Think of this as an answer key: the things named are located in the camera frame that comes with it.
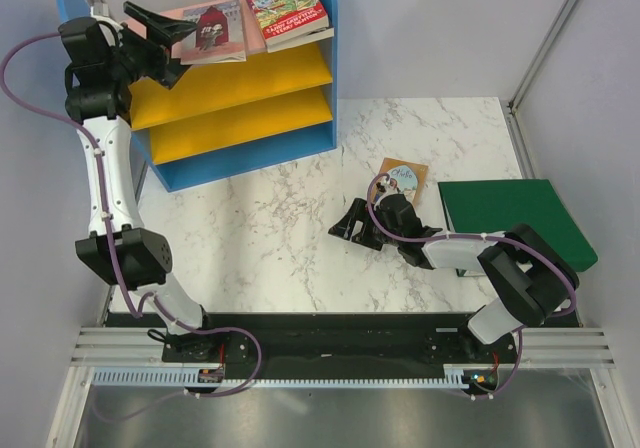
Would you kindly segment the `Hamlet picture book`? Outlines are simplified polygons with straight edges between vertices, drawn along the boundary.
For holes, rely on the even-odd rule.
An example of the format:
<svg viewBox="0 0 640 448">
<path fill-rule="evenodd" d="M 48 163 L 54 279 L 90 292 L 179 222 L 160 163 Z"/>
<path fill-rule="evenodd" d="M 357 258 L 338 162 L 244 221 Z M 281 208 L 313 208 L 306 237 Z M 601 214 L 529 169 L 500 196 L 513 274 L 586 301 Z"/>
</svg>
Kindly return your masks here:
<svg viewBox="0 0 640 448">
<path fill-rule="evenodd" d="M 183 65 L 244 62 L 246 44 L 241 0 L 226 0 L 188 8 L 182 18 L 196 30 L 181 42 Z"/>
</svg>

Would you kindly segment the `Othello tan picture book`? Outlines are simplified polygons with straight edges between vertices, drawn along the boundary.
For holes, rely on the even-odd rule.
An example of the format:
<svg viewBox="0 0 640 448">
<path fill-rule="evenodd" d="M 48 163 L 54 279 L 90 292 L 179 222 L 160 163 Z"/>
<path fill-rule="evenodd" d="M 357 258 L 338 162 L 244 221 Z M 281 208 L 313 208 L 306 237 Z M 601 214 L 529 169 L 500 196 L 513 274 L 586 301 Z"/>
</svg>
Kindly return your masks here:
<svg viewBox="0 0 640 448">
<path fill-rule="evenodd" d="M 387 182 L 393 189 L 392 194 L 403 194 L 413 206 L 418 204 L 426 183 L 427 165 L 385 158 L 379 172 L 389 175 L 387 181 L 379 181 Z"/>
</svg>

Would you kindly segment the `13-Storey Treehouse red book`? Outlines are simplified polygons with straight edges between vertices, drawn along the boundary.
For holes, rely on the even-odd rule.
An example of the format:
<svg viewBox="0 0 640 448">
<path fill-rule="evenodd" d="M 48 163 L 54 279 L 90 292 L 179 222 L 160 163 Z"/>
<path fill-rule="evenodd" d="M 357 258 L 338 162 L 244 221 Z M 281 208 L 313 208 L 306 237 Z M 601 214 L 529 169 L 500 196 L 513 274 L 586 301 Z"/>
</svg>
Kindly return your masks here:
<svg viewBox="0 0 640 448">
<path fill-rule="evenodd" d="M 330 27 L 320 0 L 247 0 L 266 48 Z"/>
</svg>

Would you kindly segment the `Nineteen Eighty-Four blue book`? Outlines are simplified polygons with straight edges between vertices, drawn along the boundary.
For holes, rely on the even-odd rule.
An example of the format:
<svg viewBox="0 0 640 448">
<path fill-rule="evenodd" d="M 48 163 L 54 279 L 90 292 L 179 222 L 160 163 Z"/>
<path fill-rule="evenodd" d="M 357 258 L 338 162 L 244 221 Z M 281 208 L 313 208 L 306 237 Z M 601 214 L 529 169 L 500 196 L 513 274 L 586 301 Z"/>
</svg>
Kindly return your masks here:
<svg viewBox="0 0 640 448">
<path fill-rule="evenodd" d="M 275 53 L 332 38 L 334 36 L 334 32 L 335 29 L 333 27 L 316 30 L 296 38 L 270 45 L 267 47 L 267 52 Z"/>
</svg>

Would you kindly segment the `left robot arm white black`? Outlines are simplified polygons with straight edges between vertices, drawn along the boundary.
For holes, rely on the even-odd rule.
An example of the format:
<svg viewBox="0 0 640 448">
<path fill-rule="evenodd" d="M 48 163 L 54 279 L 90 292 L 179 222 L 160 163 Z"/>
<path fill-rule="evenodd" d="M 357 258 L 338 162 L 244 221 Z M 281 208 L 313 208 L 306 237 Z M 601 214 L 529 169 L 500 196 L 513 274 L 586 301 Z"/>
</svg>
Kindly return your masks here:
<svg viewBox="0 0 640 448">
<path fill-rule="evenodd" d="M 65 109 L 76 123 L 87 166 L 91 216 L 86 238 L 76 241 L 76 255 L 95 275 L 120 288 L 130 313 L 142 314 L 130 295 L 152 303 L 172 335 L 184 335 L 185 350 L 208 361 L 219 350 L 219 337 L 205 326 L 205 312 L 172 273 L 167 239 L 145 228 L 133 186 L 130 145 L 130 87 L 149 78 L 171 89 L 187 66 L 172 48 L 196 25 L 124 5 L 141 23 L 140 35 L 124 23 L 99 15 L 78 17 L 58 28 L 70 63 L 65 69 Z"/>
</svg>

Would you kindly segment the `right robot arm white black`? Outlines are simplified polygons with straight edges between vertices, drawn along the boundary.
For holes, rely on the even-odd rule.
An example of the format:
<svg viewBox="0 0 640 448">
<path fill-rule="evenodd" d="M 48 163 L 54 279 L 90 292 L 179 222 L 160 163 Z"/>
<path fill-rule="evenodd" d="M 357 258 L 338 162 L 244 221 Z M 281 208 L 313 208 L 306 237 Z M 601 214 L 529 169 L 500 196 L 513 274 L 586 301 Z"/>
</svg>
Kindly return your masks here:
<svg viewBox="0 0 640 448">
<path fill-rule="evenodd" d="M 401 194 L 376 204 L 356 198 L 329 234 L 379 251 L 394 246 L 409 265 L 484 274 L 497 298 L 466 322 L 458 349 L 467 360 L 483 360 L 503 335 L 540 327 L 560 306 L 576 305 L 579 279 L 573 269 L 529 225 L 505 232 L 459 234 L 424 225 Z"/>
</svg>

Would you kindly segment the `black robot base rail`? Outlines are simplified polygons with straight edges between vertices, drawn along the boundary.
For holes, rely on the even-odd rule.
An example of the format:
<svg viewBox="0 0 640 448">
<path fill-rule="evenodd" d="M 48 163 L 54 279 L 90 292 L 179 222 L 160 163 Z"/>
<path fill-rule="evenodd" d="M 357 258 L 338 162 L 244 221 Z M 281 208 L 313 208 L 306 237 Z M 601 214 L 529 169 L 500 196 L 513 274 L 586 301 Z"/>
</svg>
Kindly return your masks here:
<svg viewBox="0 0 640 448">
<path fill-rule="evenodd" d="M 109 328 L 143 328 L 169 363 L 221 363 L 242 379 L 265 375 L 438 375 L 448 365 L 506 366 L 515 340 L 483 345 L 463 333 L 466 313 L 211 314 L 208 336 L 170 335 L 161 318 L 110 314 Z"/>
</svg>

